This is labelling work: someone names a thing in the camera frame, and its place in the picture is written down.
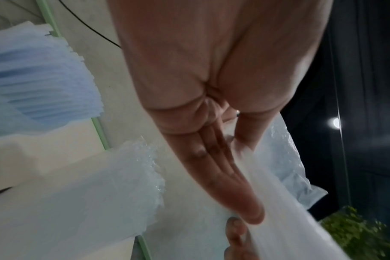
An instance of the foliage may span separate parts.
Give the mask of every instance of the foliage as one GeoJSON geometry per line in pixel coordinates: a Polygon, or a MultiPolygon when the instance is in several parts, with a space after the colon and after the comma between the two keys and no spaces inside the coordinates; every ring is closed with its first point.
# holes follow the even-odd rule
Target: foliage
{"type": "Polygon", "coordinates": [[[387,226],[366,221],[352,207],[326,217],[321,225],[353,260],[382,260],[390,251],[387,226]]]}

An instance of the hand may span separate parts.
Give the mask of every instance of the hand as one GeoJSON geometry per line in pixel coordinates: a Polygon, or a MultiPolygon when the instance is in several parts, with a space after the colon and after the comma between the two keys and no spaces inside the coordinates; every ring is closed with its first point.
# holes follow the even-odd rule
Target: hand
{"type": "Polygon", "coordinates": [[[229,247],[225,250],[225,260],[259,260],[252,245],[251,236],[246,225],[238,218],[229,218],[225,234],[229,247]],[[246,234],[245,242],[241,236],[246,234]]]}
{"type": "Polygon", "coordinates": [[[189,174],[251,224],[264,218],[222,122],[254,149],[292,98],[332,0],[108,0],[141,104],[189,174]]]}

